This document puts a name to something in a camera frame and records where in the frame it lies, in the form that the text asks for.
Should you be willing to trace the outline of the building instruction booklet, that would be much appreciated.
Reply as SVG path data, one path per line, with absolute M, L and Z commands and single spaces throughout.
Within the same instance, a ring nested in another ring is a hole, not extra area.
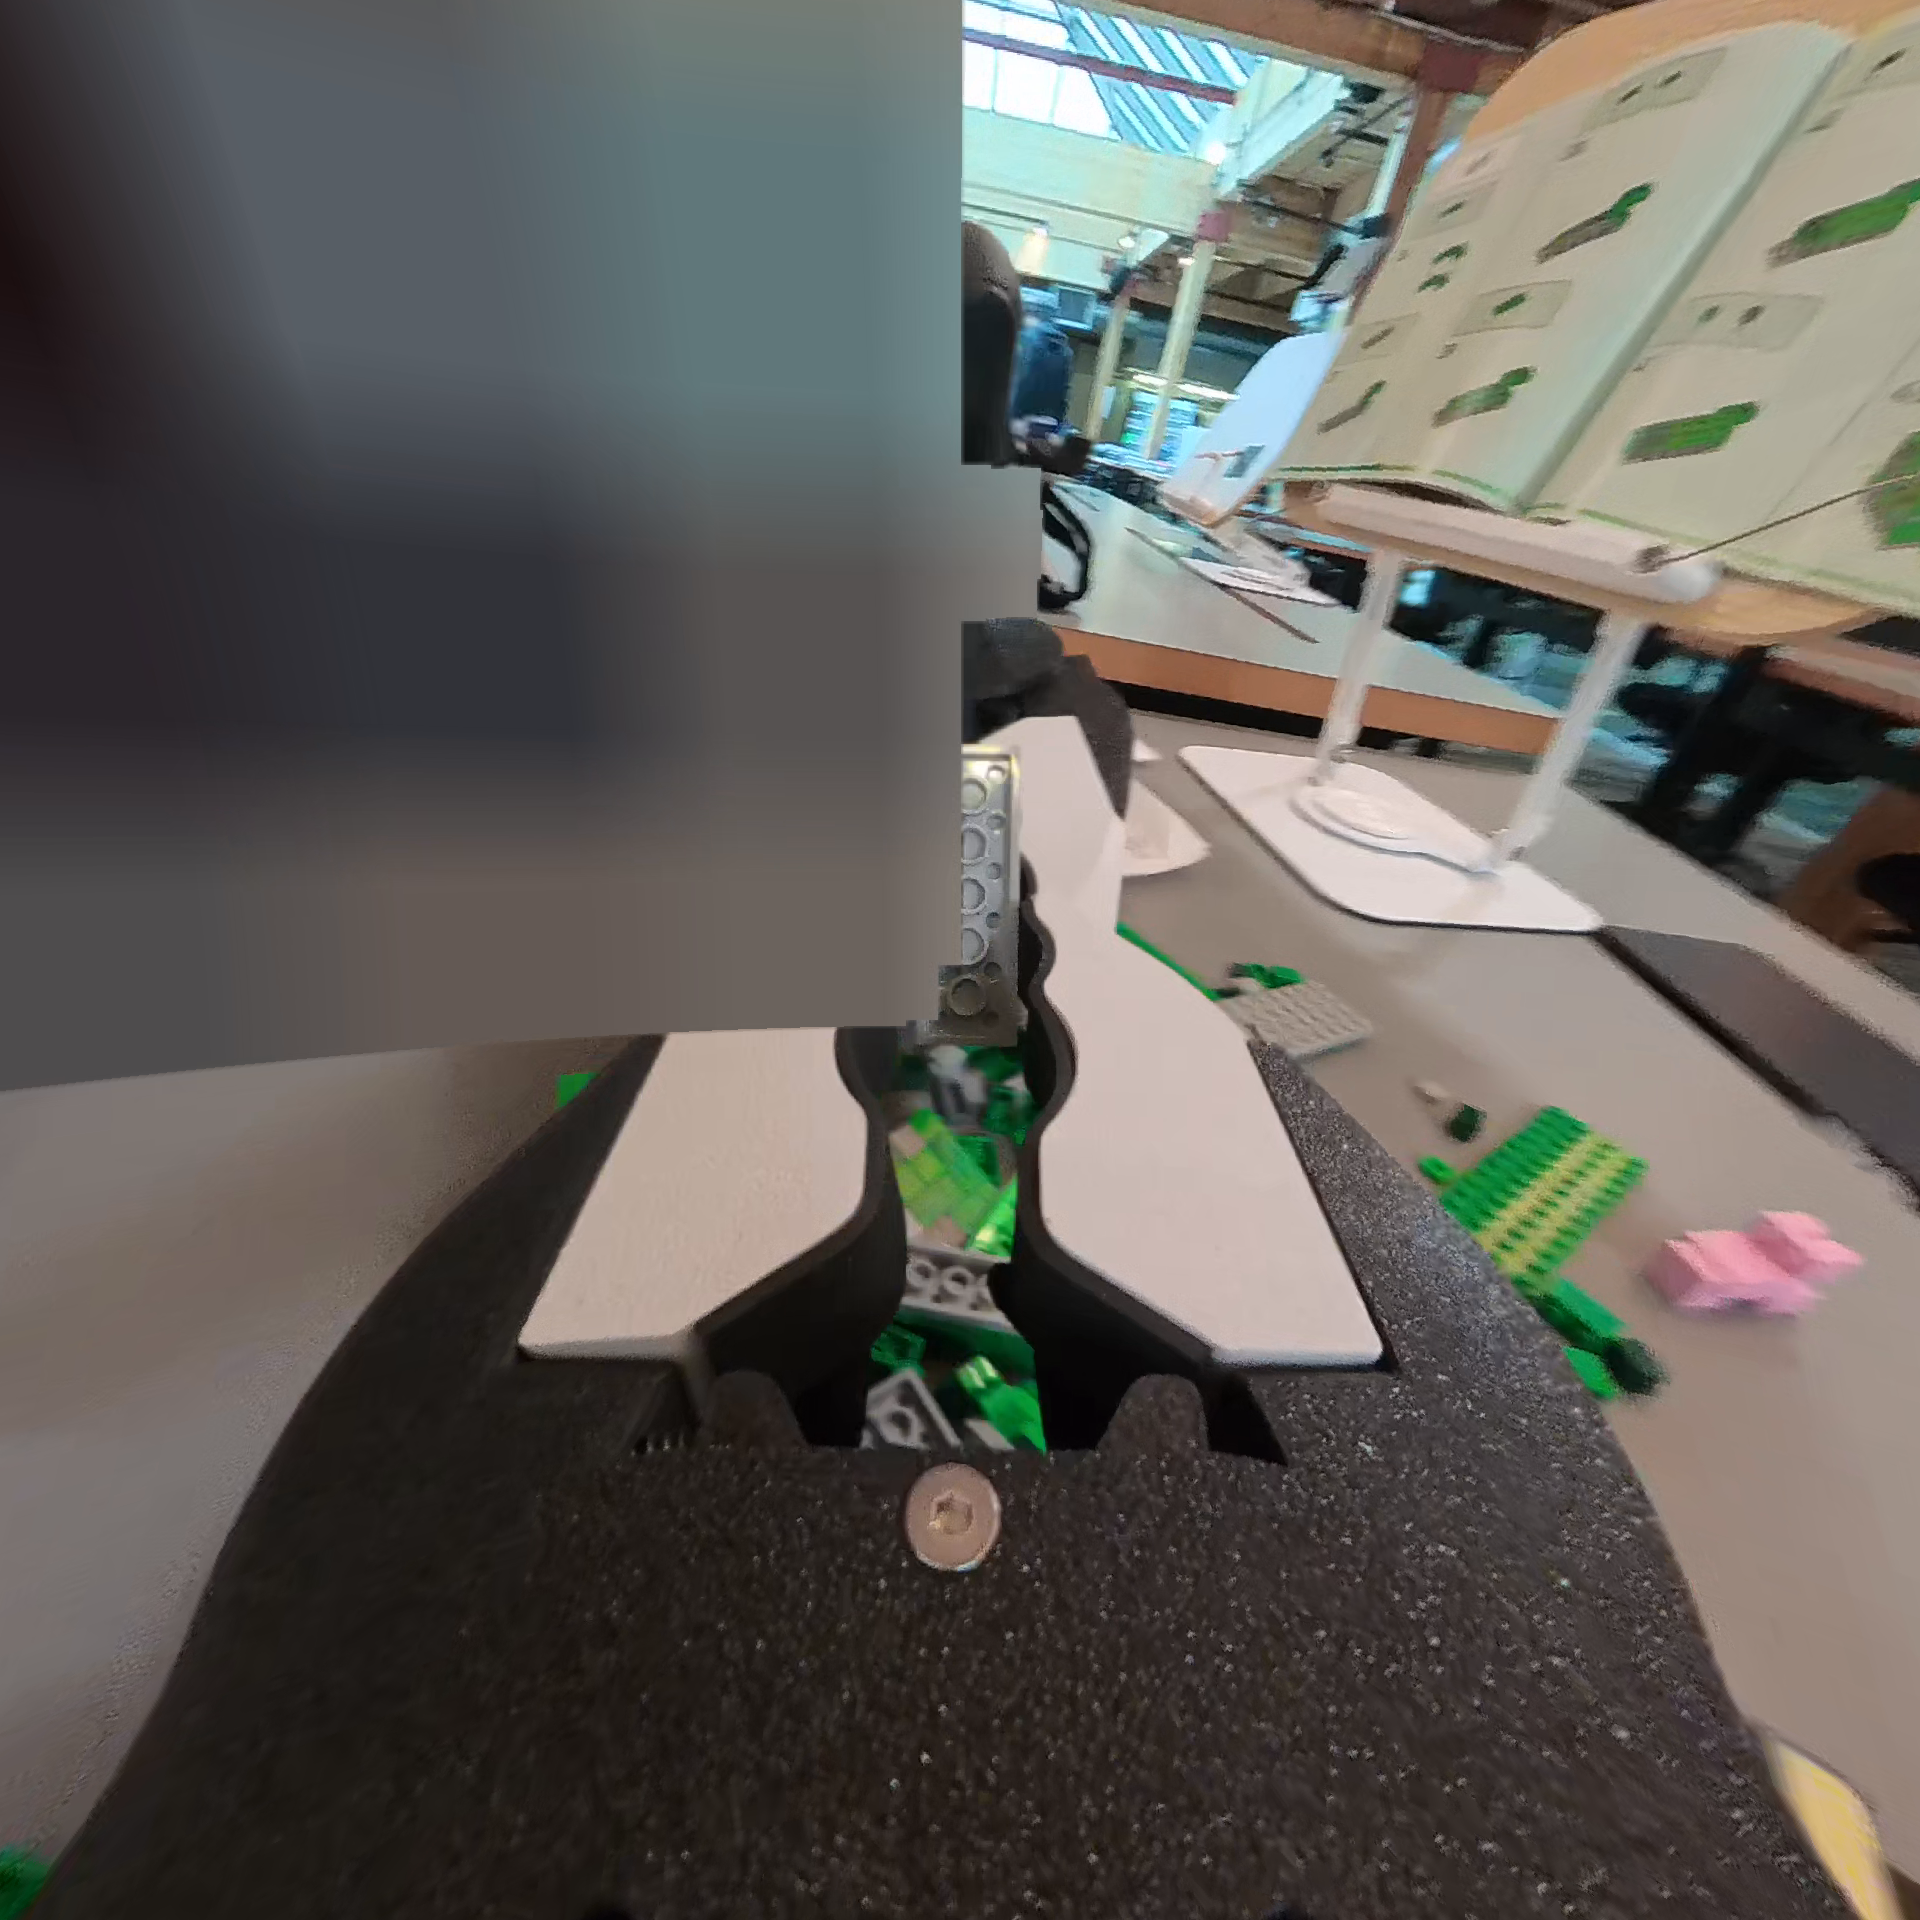
M 1634 4 L 1416 194 L 1278 460 L 1915 614 L 1915 4 Z

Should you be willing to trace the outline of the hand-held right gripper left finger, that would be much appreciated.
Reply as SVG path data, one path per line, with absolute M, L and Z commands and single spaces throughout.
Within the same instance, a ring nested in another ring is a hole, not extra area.
M 661 1039 L 520 1356 L 661 1361 L 697 1410 L 726 1375 L 767 1375 L 813 1445 L 857 1445 L 905 1286 L 899 1052 L 897 1031 Z

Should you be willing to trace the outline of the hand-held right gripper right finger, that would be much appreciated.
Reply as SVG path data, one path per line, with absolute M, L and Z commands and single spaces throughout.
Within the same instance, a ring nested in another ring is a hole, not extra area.
M 1095 1449 L 1139 1383 L 1175 1378 L 1205 1441 L 1277 1454 L 1258 1384 L 1385 1361 L 1272 1085 L 1288 1061 L 1045 884 L 1021 958 L 1040 1109 L 1002 1308 L 1035 1359 L 1047 1447 Z

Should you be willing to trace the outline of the white paper sheet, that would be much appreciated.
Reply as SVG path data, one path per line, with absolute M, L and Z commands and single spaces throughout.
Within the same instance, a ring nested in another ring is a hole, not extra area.
M 1128 879 L 1182 872 L 1207 860 L 1210 841 L 1146 783 L 1135 783 L 1123 814 L 1121 876 Z

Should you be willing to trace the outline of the pink brick pig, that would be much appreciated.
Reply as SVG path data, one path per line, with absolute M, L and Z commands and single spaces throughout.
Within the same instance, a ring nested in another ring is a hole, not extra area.
M 1763 1210 L 1741 1229 L 1666 1238 L 1645 1281 L 1681 1311 L 1803 1317 L 1864 1266 L 1858 1250 L 1807 1210 Z

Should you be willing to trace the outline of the brown edged office desk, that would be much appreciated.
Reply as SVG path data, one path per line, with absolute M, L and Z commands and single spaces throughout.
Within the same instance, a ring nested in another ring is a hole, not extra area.
M 1069 654 L 1113 684 L 1165 698 L 1277 712 L 1307 734 L 1326 720 L 1355 614 L 1339 606 L 1245 599 L 1174 553 L 1153 514 L 1083 486 L 1063 497 L 1093 542 L 1088 592 L 1049 624 Z M 1433 646 L 1391 640 L 1361 708 L 1362 746 L 1394 737 L 1539 754 L 1557 711 L 1504 687 Z

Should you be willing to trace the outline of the large grey studded plate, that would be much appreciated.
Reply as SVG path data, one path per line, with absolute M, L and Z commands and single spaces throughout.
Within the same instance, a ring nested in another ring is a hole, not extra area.
M 1218 1007 L 1250 1037 L 1288 1054 L 1295 1062 L 1326 1058 L 1366 1044 L 1375 1026 L 1345 999 L 1312 981 L 1265 988 L 1240 981 Z

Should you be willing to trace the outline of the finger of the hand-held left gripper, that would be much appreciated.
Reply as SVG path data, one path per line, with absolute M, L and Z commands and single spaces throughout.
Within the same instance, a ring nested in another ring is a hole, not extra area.
M 1039 906 L 1083 920 L 1117 920 L 1123 879 L 1123 814 L 1079 720 L 1027 716 L 992 734 L 1021 780 L 1021 850 Z

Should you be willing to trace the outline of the light grey holed plate brick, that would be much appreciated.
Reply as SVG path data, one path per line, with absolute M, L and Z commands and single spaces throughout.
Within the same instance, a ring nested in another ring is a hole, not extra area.
M 960 782 L 960 920 L 928 1029 L 939 1041 L 1009 1048 L 1022 1036 L 1021 804 L 1016 752 L 970 743 Z

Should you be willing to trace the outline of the pile of small green bricks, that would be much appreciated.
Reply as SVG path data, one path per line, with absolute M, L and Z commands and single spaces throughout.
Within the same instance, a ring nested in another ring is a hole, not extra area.
M 1339 1285 L 1361 1281 L 1358 1269 L 1338 1240 L 1298 1146 L 1265 1144 L 1249 1094 L 1229 1094 L 1224 1109 L 1214 1106 L 1234 1048 L 1246 1052 L 1250 1072 L 1272 1087 L 1295 1073 L 1289 1055 L 1246 1039 L 1225 1013 L 1190 1016 L 1182 1037 L 1203 1041 L 1205 1087 L 1198 1100 L 1179 1100 L 1161 1150 L 1191 1144 L 1198 1164 L 1178 1169 L 1153 1153 L 1147 1169 L 1171 1177 L 1161 1199 L 1194 1198 L 1200 1174 L 1229 1173 L 1230 1151 L 1245 1144 L 1255 1153 L 1255 1173 L 1265 1173 L 1269 1158 L 1283 1164 L 1278 1214 L 1258 1221 L 1249 1240 L 1254 1255 L 1273 1255 L 1281 1264 L 1255 1285 L 1254 1305 L 1230 1308 L 1230 1341 L 1218 1351 L 1218 1361 L 1234 1372 L 1389 1365 L 1385 1332 L 1358 1332 L 1361 1309 L 1368 1308 L 1362 1293 L 1355 1293 L 1355 1305 L 1336 1303 Z M 912 1246 L 949 1264 L 958 1264 L 960 1255 L 1013 1256 L 1022 1196 L 1017 1168 L 1027 1177 L 1024 1198 L 1040 1198 L 1040 1174 L 1032 1160 L 1017 1160 L 1016 1150 L 1039 1140 L 1040 1130 L 1039 1069 L 1013 1065 L 991 1072 L 987 1117 L 982 1121 L 949 1121 L 927 1094 L 912 1100 L 907 1117 L 890 1136 Z

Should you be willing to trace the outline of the green studded plate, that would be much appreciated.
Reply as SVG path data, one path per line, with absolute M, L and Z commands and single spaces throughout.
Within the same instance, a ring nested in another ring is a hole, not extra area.
M 1494 1269 L 1517 1292 L 1543 1295 L 1649 1164 L 1570 1110 L 1546 1106 L 1472 1166 L 1426 1157 L 1421 1173 Z

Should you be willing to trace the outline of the black desk insert panel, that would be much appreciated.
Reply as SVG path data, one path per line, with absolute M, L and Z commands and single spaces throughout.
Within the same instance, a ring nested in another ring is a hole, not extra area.
M 1697 1031 L 1918 1198 L 1918 1061 L 1741 943 L 1608 925 L 1599 943 Z

